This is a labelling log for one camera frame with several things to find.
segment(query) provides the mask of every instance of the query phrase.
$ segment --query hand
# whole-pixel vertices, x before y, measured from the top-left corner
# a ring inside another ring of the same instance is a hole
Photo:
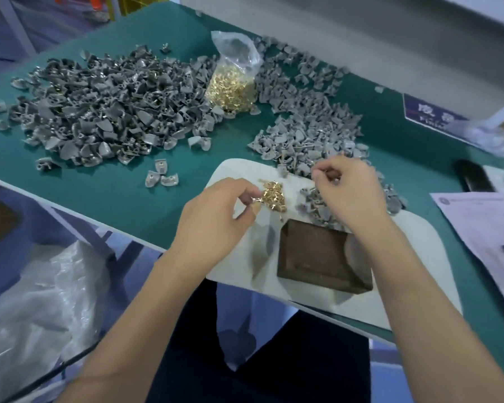
[[[225,178],[188,201],[183,208],[177,233],[168,252],[180,264],[204,278],[239,243],[256,220],[261,204],[253,203],[261,190],[245,179]],[[235,219],[235,202],[247,208]]]
[[[331,182],[334,178],[340,178],[337,185]],[[375,169],[365,162],[338,155],[316,163],[312,179],[330,210],[355,234],[390,221]]]

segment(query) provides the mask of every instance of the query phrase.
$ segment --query white plastic sheet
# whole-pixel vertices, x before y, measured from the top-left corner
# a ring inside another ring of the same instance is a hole
[[[108,285],[89,245],[34,247],[19,282],[0,296],[0,400],[94,344]]]

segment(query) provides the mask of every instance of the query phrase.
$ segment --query white plastic board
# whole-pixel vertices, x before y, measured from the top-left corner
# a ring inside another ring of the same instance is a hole
[[[295,175],[289,175],[282,179],[276,168],[249,160],[232,158],[219,165],[207,185],[212,185],[226,177],[245,178],[261,188],[262,182],[260,180],[282,182],[288,212],[283,214],[282,221],[281,214],[271,212],[263,207],[256,217],[256,223],[247,231],[228,257],[215,266],[207,276],[208,279],[390,329],[375,280],[373,291],[356,295],[277,277],[280,230],[287,219],[309,222],[299,214],[295,206],[304,199],[300,194],[301,188],[313,186],[311,180]],[[235,215],[241,213],[242,210],[244,210],[244,206],[237,201]],[[422,217],[405,210],[402,210],[393,219],[409,238],[410,244],[416,250],[424,266],[430,271],[453,305],[462,312],[450,263],[437,231]],[[358,258],[359,263],[362,263],[363,260],[362,257]]]

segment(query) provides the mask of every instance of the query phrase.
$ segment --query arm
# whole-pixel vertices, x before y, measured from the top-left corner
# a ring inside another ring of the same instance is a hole
[[[333,173],[341,175],[336,186]],[[338,156],[312,176],[371,257],[415,402],[504,403],[504,373],[386,213],[375,170]]]
[[[146,400],[189,296],[254,223],[260,204],[252,203],[233,219],[235,201],[250,204],[260,195],[250,182],[226,178],[185,205],[174,243],[58,403]]]

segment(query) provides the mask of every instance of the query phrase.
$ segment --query green table mat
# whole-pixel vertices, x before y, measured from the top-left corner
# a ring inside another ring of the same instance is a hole
[[[25,76],[35,65],[44,66],[50,57],[81,60],[81,49],[114,56],[129,53],[136,44],[147,44],[158,50],[168,42],[171,55],[189,60],[216,53],[211,42],[212,30],[242,32],[207,15],[197,17],[193,10],[177,4],[154,4],[1,73],[0,99],[12,103],[19,93],[10,87],[10,78]],[[484,266],[463,246],[429,195],[461,190],[452,169],[452,162],[458,158],[503,168],[504,161],[406,121],[402,95],[389,89],[376,93],[375,86],[350,74],[343,78],[336,100],[349,103],[355,113],[364,115],[361,125],[365,136],[361,141],[370,146],[370,160],[409,200],[409,210],[424,217],[438,231],[452,266],[465,319],[504,369],[504,299]],[[41,175],[34,167],[35,160],[46,156],[45,151],[28,148],[21,141],[23,133],[17,127],[0,133],[0,180],[168,248],[181,209],[202,191],[222,161],[246,158],[261,162],[246,144],[260,129],[275,121],[269,107],[262,106],[262,109],[259,116],[241,114],[217,125],[209,152],[190,150],[186,141],[182,141],[172,151],[152,153],[128,167],[114,160],[95,168],[63,169],[47,175]],[[168,159],[169,173],[179,173],[179,186],[145,188],[147,171],[154,169],[153,160],[157,157]],[[393,341],[390,331],[343,317],[336,316],[336,319]]]

